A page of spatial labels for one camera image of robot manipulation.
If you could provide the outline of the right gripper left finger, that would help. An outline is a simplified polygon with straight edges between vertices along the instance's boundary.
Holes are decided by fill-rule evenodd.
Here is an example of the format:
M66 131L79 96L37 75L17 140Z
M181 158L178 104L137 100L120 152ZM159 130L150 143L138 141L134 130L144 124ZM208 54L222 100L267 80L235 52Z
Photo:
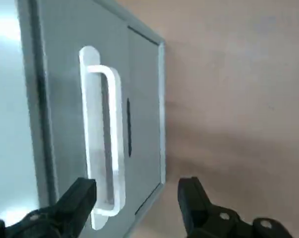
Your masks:
M78 178L56 204L33 210L8 227L0 220L0 238L77 238L96 201L96 181Z

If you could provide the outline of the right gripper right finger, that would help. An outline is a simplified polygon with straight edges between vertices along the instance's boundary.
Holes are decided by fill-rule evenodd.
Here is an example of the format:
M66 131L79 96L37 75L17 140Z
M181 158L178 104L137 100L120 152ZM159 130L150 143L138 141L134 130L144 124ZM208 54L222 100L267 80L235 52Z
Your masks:
M256 218L251 224L239 214L213 204L197 177L180 178L178 203L187 238L291 238L277 220Z

